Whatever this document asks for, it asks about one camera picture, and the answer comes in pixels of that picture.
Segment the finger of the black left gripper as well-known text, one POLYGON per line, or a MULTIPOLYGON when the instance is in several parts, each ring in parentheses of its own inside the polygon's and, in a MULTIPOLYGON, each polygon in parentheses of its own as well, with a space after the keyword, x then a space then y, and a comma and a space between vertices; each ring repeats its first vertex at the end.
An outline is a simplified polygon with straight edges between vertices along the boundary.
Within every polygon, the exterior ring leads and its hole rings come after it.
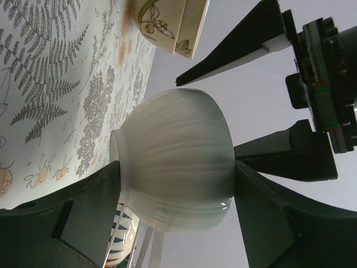
POLYGON ((278 1, 259 1, 204 60, 176 78, 176 85, 194 83, 290 47, 291 17, 291 10, 282 12, 278 1))
POLYGON ((235 159, 253 170, 296 181, 336 180, 329 138, 314 132, 307 119, 234 148, 235 159))

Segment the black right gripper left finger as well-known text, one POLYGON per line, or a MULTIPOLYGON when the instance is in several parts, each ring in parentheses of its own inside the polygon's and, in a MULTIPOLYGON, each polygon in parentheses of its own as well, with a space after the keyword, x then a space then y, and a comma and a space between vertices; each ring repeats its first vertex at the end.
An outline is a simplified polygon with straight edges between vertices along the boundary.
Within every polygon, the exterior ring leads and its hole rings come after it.
POLYGON ((1 209, 1 267, 103 267, 120 165, 13 209, 1 209))

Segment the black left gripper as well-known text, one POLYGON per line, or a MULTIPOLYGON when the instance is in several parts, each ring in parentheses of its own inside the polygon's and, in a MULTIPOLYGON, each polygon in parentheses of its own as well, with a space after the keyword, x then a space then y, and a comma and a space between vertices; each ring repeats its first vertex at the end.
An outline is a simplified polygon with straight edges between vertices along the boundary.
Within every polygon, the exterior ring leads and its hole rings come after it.
POLYGON ((292 12, 282 13, 295 53, 297 72, 286 77, 292 107, 310 110, 319 133, 328 134, 334 153, 356 147, 356 27, 339 31, 331 17, 297 32, 292 12))

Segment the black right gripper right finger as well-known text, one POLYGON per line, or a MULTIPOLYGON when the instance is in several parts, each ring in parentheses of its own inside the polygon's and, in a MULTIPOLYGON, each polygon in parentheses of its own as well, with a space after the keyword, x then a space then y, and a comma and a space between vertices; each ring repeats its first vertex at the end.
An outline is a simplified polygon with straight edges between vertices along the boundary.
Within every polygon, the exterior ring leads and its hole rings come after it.
POLYGON ((356 267, 356 212, 294 192, 235 162, 249 267, 356 267))

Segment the white bowl blue leaf pattern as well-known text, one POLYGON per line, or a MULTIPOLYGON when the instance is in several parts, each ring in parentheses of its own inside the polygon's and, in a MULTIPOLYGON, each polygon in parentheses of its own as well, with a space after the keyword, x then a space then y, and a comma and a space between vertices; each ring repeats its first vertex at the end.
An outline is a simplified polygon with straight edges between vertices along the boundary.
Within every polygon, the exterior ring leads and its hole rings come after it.
POLYGON ((122 209, 123 204, 118 203, 109 242, 112 238, 112 235, 114 234, 115 229, 117 229, 117 232, 109 250, 109 255, 105 267, 119 265, 121 262, 128 258, 132 251, 134 239, 138 231, 139 218, 127 207, 124 209, 122 218, 119 221, 119 226, 117 226, 118 218, 122 209))

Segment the beige floral bowl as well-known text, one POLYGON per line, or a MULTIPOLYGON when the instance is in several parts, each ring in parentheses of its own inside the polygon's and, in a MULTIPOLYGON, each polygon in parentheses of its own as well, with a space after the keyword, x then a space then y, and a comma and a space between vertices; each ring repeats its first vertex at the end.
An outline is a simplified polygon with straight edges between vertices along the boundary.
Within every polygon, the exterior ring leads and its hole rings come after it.
POLYGON ((209 0, 186 1, 176 41, 176 53, 188 59, 193 59, 202 33, 209 3, 209 0))
POLYGON ((173 54, 186 1, 134 0, 129 6, 140 33, 156 47, 173 54))

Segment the pale green ribbed bowl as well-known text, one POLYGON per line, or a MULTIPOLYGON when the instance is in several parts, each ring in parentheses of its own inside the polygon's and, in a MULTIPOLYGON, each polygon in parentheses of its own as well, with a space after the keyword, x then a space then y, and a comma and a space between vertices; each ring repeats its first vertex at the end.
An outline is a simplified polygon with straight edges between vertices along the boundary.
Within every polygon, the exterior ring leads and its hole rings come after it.
POLYGON ((163 232, 218 226, 234 194, 235 158, 225 117, 206 92, 171 89, 138 105, 113 130, 119 202, 163 232))

